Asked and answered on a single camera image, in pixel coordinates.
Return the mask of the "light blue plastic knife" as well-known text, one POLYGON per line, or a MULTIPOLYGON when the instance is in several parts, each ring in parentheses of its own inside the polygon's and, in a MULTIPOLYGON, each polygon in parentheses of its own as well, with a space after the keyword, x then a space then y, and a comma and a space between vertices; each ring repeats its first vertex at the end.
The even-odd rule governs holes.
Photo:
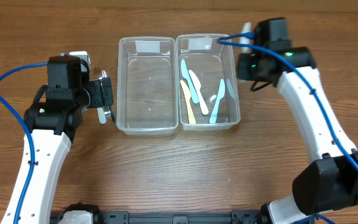
POLYGON ((220 101, 223 99, 223 97, 225 95, 225 91, 226 91, 225 82, 224 82, 223 79, 220 79, 218 94, 216 95, 216 101, 215 101, 211 116, 209 118, 209 123, 210 124, 215 124, 216 121, 217 121, 218 111, 219 111, 219 104, 220 104, 220 101))

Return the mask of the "mint green plastic knife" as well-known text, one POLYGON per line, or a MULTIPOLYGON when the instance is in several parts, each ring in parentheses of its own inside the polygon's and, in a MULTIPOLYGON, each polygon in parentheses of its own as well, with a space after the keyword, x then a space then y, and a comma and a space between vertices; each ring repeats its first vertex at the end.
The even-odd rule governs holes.
POLYGON ((199 98, 198 98, 198 95, 196 93, 195 87, 194 87, 193 82, 191 80, 191 77, 190 77, 190 74, 189 74, 189 71, 187 69, 186 62, 185 62, 184 59, 181 60, 180 68, 181 68, 182 77, 188 83, 188 87, 189 87, 190 93, 191 93, 191 99, 192 99, 194 104, 198 104, 199 103, 199 98))

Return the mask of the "yellow plastic knife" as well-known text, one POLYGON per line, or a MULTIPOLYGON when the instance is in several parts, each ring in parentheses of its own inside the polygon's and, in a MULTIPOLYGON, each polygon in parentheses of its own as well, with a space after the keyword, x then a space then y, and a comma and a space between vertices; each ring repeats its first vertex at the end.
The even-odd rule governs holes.
POLYGON ((196 119, 193 114, 193 110, 192 110, 191 103, 190 103, 190 100, 191 100, 190 89, 188 88, 188 85, 183 80, 180 81, 180 85, 181 85, 181 89, 182 89, 184 97, 185 97, 188 121, 190 124, 196 124, 196 119))

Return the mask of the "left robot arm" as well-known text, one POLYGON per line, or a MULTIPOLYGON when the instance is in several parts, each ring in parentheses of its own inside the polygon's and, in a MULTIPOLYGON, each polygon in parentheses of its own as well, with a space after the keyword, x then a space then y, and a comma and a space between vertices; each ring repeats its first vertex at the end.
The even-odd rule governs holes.
POLYGON ((101 124, 115 120, 111 79, 105 71, 90 79, 88 52, 61 53, 43 65, 47 83, 23 116, 0 96, 25 132, 22 162, 3 223, 49 223, 59 173, 84 112, 96 109, 101 124))

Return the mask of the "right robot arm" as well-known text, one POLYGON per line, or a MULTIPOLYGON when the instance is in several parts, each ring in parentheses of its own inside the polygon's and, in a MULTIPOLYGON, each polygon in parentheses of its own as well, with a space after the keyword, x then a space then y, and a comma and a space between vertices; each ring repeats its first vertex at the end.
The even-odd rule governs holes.
POLYGON ((284 18, 245 23, 237 63, 252 91, 276 87, 287 101, 308 151, 308 166, 291 194, 266 203, 257 223, 311 223, 321 213, 358 205, 358 149, 348 138, 325 95, 310 50, 294 47, 284 18))

